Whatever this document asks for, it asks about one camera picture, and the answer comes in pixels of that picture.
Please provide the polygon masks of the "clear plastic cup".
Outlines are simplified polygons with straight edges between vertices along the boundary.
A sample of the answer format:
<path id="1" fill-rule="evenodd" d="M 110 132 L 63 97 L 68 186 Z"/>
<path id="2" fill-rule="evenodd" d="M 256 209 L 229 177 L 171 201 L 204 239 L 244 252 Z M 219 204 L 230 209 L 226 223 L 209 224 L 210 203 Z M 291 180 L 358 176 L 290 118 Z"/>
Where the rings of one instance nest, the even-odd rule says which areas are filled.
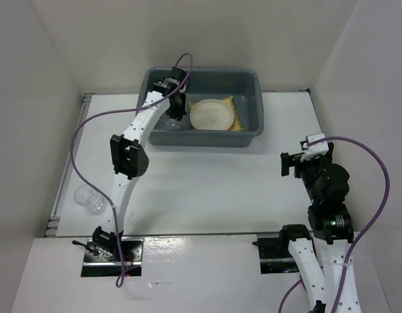
<path id="1" fill-rule="evenodd" d="M 168 130 L 179 130 L 181 128 L 181 121 L 165 117 L 165 125 Z"/>
<path id="2" fill-rule="evenodd" d="M 81 185 L 74 193 L 75 202 L 90 213 L 101 214 L 107 206 L 106 199 L 89 185 Z"/>

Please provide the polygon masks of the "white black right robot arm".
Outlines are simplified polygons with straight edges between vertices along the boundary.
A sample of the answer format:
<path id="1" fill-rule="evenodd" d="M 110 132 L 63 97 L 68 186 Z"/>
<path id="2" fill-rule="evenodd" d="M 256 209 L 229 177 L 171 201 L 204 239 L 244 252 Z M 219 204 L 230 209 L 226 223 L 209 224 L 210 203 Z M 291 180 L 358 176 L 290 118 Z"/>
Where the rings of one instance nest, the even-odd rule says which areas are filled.
<path id="1" fill-rule="evenodd" d="M 344 204 L 349 174 L 331 153 L 302 161 L 302 154 L 281 154 L 281 174 L 291 168 L 311 200 L 309 225 L 288 224 L 279 232 L 278 249 L 292 256 L 300 272 L 310 312 L 361 312 L 352 259 L 352 219 Z"/>

